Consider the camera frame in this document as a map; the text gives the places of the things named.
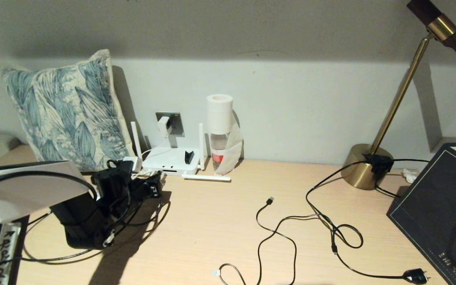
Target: paper roll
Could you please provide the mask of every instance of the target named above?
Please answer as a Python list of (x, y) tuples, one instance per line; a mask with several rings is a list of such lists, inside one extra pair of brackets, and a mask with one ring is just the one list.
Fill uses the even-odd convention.
[(207, 121), (209, 132), (225, 135), (232, 126), (233, 97), (214, 94), (207, 97)]

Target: black power plug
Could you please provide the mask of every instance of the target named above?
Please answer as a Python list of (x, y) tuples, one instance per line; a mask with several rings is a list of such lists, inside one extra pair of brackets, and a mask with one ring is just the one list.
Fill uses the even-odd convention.
[(402, 274), (404, 280), (413, 284), (425, 284), (429, 278), (425, 275), (425, 271), (421, 268), (407, 270)]

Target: white wall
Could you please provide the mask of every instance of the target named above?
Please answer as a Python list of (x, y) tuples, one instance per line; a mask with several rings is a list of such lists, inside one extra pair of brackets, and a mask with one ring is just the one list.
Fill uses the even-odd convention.
[[(434, 2), (456, 22), (455, 1)], [(341, 164), (373, 140), (425, 35), (406, 3), (0, 2), (0, 63), (59, 67), (109, 48), (151, 145), (154, 112), (181, 112), (178, 143), (195, 145), (205, 97), (227, 93), (246, 158)], [(382, 143), (395, 157), (429, 158), (434, 134), (456, 137), (456, 54), (431, 43), (416, 80), (424, 106), (412, 83)], [(0, 131), (24, 139), (1, 82)]]

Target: blue leaf pattern pillow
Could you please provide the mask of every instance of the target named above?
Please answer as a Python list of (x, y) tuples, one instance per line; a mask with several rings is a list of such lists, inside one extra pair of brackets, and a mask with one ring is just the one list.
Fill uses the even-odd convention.
[(81, 171), (98, 171), (109, 159), (134, 155), (108, 50), (37, 72), (6, 67), (2, 78), (39, 161), (72, 160)]

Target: red label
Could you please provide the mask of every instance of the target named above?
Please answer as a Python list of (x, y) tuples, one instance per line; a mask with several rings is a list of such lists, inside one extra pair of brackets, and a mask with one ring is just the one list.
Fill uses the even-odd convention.
[(215, 162), (221, 163), (223, 161), (223, 155), (212, 154), (212, 160)]

